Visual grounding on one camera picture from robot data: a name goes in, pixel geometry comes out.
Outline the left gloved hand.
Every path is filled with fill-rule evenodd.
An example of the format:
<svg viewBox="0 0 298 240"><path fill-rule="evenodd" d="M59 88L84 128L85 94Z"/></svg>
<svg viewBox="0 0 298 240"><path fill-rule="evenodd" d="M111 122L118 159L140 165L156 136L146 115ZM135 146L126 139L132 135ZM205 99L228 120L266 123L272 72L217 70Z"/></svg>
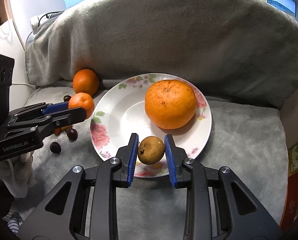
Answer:
<svg viewBox="0 0 298 240"><path fill-rule="evenodd" d="M0 161L0 180L16 199L25 198L36 184L33 175L33 151Z"/></svg>

